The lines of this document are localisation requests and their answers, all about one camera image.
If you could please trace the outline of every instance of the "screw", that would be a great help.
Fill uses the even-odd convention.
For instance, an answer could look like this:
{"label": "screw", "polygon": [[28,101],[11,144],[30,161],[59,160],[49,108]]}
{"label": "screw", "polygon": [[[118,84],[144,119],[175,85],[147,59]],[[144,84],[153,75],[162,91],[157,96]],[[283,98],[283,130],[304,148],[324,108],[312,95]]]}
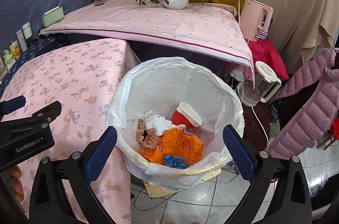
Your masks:
{"label": "screw", "polygon": [[268,153],[266,151],[260,151],[259,155],[262,157],[262,158],[267,158],[268,157]]}
{"label": "screw", "polygon": [[298,162],[299,162],[299,157],[296,156],[296,155],[293,155],[293,156],[292,156],[292,160],[293,160],[294,162],[298,163]]}
{"label": "screw", "polygon": [[76,151],[76,152],[74,152],[74,153],[72,154],[72,158],[73,158],[73,159],[79,159],[80,156],[81,156],[81,152],[79,152],[79,151]]}
{"label": "screw", "polygon": [[41,159],[41,163],[46,164],[48,162],[48,157],[45,156]]}

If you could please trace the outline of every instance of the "white cloth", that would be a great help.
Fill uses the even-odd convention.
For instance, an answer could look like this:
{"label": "white cloth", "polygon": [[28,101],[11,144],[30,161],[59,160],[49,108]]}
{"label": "white cloth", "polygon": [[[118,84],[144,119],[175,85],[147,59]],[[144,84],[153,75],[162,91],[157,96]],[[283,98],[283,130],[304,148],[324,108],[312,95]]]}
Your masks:
{"label": "white cloth", "polygon": [[165,130],[171,129],[174,127],[186,128],[186,125],[176,126],[172,124],[172,121],[166,120],[165,117],[163,116],[153,115],[153,111],[147,112],[145,114],[144,121],[145,121],[146,128],[155,128],[156,136],[162,136]]}

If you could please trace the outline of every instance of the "white plastic bag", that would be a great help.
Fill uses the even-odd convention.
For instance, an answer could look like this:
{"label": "white plastic bag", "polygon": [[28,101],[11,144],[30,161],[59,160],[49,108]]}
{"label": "white plastic bag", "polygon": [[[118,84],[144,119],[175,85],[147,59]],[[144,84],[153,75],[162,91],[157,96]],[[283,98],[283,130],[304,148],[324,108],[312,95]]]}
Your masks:
{"label": "white plastic bag", "polygon": [[[195,131],[205,143],[201,161],[186,169],[149,163],[139,154],[138,119],[152,110],[170,120],[180,102],[189,104],[201,117],[202,126]],[[134,176],[167,188],[189,188],[231,161],[222,131],[232,124],[242,137],[242,113],[235,92],[208,69],[181,57],[157,58],[139,64],[122,79],[110,102],[106,127],[116,128],[117,146]]]}

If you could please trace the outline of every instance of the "white kettle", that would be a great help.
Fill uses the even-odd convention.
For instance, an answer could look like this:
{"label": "white kettle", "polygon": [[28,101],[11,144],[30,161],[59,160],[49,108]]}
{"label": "white kettle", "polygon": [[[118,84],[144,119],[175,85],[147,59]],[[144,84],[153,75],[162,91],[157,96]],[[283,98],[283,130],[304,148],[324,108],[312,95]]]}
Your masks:
{"label": "white kettle", "polygon": [[245,39],[257,41],[265,39],[270,26],[273,9],[255,0],[245,0],[240,15],[240,30]]}
{"label": "white kettle", "polygon": [[255,63],[255,82],[239,83],[236,89],[239,99],[247,106],[259,101],[266,103],[281,86],[281,81],[271,67],[262,61]]}

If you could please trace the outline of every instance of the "white floor tile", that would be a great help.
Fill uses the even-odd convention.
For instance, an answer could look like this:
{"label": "white floor tile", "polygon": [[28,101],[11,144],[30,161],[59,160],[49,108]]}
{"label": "white floor tile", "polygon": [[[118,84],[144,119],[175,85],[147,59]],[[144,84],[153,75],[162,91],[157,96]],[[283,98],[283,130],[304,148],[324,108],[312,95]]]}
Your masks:
{"label": "white floor tile", "polygon": [[321,182],[322,183],[327,181],[327,179],[329,178],[329,176],[328,176],[328,165],[329,165],[328,162],[321,165],[322,166],[322,172],[321,172]]}
{"label": "white floor tile", "polygon": [[266,193],[266,196],[264,198],[264,201],[263,203],[266,203],[266,202],[271,202],[272,200],[272,196],[273,196],[273,193],[274,193],[274,183],[271,183],[268,190],[267,190],[267,193]]}
{"label": "white floor tile", "polygon": [[304,159],[304,153],[301,153],[298,155],[299,159],[300,159],[300,163],[303,167],[305,167],[305,159]]}
{"label": "white floor tile", "polygon": [[211,205],[216,187],[216,177],[198,184],[193,188],[177,192],[171,200],[197,205]]}
{"label": "white floor tile", "polygon": [[337,146],[329,146],[328,149],[325,150],[328,153],[329,160],[335,160],[338,158],[338,147]]}
{"label": "white floor tile", "polygon": [[335,174],[339,172],[339,159],[334,160],[334,169],[335,169]]}
{"label": "white floor tile", "polygon": [[275,190],[277,187],[278,181],[275,181],[273,184],[274,184],[274,190]]}
{"label": "white floor tile", "polygon": [[241,175],[238,175],[232,181],[229,179],[230,182],[228,183],[223,183],[225,176],[222,176],[222,179],[218,178],[218,182],[221,180],[221,183],[217,183],[213,206],[237,206],[250,186],[250,183],[243,180]]}
{"label": "white floor tile", "polygon": [[324,150],[317,149],[316,147],[312,148],[313,158],[314,158],[314,165],[321,165],[329,161],[328,153]]}
{"label": "white floor tile", "polygon": [[173,221],[175,224],[198,222],[204,224],[210,212],[210,206],[180,203],[169,200],[162,219],[162,224]]}
{"label": "white floor tile", "polygon": [[313,150],[311,148],[307,148],[304,152],[304,161],[305,161],[305,168],[313,167],[314,166],[314,157],[313,157]]}
{"label": "white floor tile", "polygon": [[314,180],[313,180],[313,184],[311,185],[313,188],[319,186],[322,182],[323,165],[324,164],[314,166]]}
{"label": "white floor tile", "polygon": [[[139,191],[131,188],[131,193],[134,194],[135,197],[137,197]],[[134,206],[134,201],[135,199],[131,200],[132,224],[160,224],[162,215],[165,211],[165,207],[168,202],[167,200],[162,198],[150,199],[146,193],[142,192],[136,201],[136,207],[138,209]]]}
{"label": "white floor tile", "polygon": [[307,186],[310,189],[314,183],[314,167],[305,168],[304,172],[307,180]]}
{"label": "white floor tile", "polygon": [[233,170],[221,169],[221,171],[218,175],[217,182],[228,182],[237,176]]}
{"label": "white floor tile", "polygon": [[236,206],[233,207],[213,206],[211,208],[207,224],[224,224],[225,221],[231,215],[231,213],[233,213],[235,208]]}
{"label": "white floor tile", "polygon": [[269,205],[270,205],[269,203],[262,203],[262,205],[260,206],[260,209],[259,209],[259,211],[258,211],[257,215],[255,216],[252,223],[257,222],[257,221],[264,218],[265,213],[266,213]]}
{"label": "white floor tile", "polygon": [[332,177],[337,172],[337,160],[332,160],[328,163],[328,175]]}
{"label": "white floor tile", "polygon": [[327,162],[326,164],[325,164],[326,166],[324,167],[324,169],[323,169],[323,173],[324,173],[324,175],[325,175],[325,173],[326,173],[326,178],[327,179],[329,179],[330,177],[332,177],[332,175],[333,175],[333,172],[332,172],[332,163],[331,162]]}
{"label": "white floor tile", "polygon": [[135,190],[138,190],[138,191],[142,191],[144,188],[139,187],[139,186],[137,186],[137,185],[131,183],[131,189],[135,189]]}

